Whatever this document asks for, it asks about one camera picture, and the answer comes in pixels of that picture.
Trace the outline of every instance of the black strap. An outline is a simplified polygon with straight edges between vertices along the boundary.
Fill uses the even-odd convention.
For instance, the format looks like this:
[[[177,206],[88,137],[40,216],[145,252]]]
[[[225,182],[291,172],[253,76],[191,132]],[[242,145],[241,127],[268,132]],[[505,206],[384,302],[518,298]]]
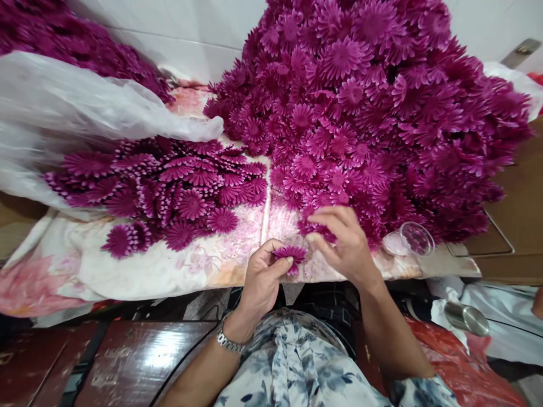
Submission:
[[[68,378],[68,383],[66,383],[66,387],[62,393],[59,407],[72,407],[74,405],[75,399],[79,395],[79,392],[85,384],[85,379],[91,371],[94,355],[98,351],[108,327],[109,322],[100,322],[96,327],[94,335],[87,345],[85,352],[83,352],[79,359],[79,363],[72,369],[72,373]]]

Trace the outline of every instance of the white wall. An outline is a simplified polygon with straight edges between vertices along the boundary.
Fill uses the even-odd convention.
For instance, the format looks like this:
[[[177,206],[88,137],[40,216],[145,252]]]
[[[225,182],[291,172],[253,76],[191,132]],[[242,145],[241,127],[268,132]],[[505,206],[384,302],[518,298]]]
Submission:
[[[241,58],[265,0],[68,0],[72,10],[107,26],[114,37],[156,64],[203,82],[217,81]],[[502,60],[526,38],[543,40],[543,0],[445,0],[452,29],[468,52]],[[543,49],[520,68],[543,72]]]

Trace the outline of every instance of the wristwatch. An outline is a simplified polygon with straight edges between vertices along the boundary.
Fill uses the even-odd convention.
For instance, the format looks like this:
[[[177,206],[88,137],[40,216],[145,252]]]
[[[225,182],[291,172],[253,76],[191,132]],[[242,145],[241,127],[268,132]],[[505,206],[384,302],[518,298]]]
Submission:
[[[230,339],[228,339],[223,330],[225,321],[226,321],[226,318],[223,319],[221,324],[219,325],[219,332],[217,333],[217,342],[219,342],[219,345],[225,348],[226,350],[231,350],[232,352],[243,354],[243,352],[245,351],[245,348],[247,347],[248,342],[244,344],[239,344],[236,342],[232,342]]]

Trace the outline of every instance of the plastic bag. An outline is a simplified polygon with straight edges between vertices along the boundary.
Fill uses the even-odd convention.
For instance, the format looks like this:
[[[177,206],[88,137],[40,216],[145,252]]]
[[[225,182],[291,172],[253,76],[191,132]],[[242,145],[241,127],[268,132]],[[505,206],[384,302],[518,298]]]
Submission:
[[[526,74],[511,70],[499,62],[485,62],[483,72],[487,76],[498,76],[512,82],[516,92],[529,95],[531,105],[528,121],[531,122],[537,119],[543,107],[543,86],[535,83]]]
[[[470,355],[464,345],[440,326],[406,321],[419,341],[428,360],[453,391],[461,406],[525,406],[522,398],[506,379],[498,376],[488,365],[484,353],[485,341],[466,333]]]
[[[209,141],[223,130],[219,117],[174,115],[153,92],[132,80],[102,78],[42,55],[4,55],[0,72],[0,189],[80,220],[95,220],[105,211],[70,207],[42,178],[64,154],[107,150],[112,140],[157,134]]]
[[[128,79],[103,78],[74,65],[20,51],[0,57],[0,119],[110,139],[158,134],[209,141],[222,118],[172,114],[149,89]]]

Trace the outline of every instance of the person's left hand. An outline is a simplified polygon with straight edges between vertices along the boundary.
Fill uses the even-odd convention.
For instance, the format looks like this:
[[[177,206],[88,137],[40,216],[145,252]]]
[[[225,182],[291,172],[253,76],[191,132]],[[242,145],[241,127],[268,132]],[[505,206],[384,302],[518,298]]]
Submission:
[[[272,310],[279,293],[279,278],[290,269],[294,261],[292,257],[275,261],[272,252],[283,246],[283,242],[270,239],[249,258],[239,305],[229,314],[223,327],[226,337],[231,341],[248,341],[260,320]]]
[[[273,251],[280,249],[284,243],[270,239],[249,258],[245,286],[238,308],[247,317],[260,321],[270,312],[279,293],[279,278],[292,266],[292,257],[275,261]]]

